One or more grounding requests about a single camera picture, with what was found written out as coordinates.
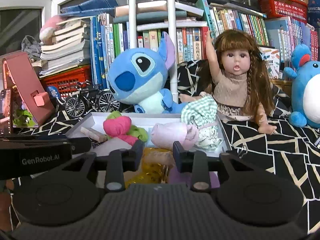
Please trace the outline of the person's hand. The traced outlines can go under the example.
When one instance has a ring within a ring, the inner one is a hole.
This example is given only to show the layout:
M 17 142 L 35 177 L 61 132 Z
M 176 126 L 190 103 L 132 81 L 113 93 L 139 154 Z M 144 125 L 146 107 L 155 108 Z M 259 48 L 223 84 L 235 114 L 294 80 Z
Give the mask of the person's hand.
M 1 230 L 9 232 L 12 230 L 11 217 L 10 217 L 10 206 L 11 206 L 11 195 L 10 190 L 14 189 L 14 182 L 12 179 L 1 180 Z

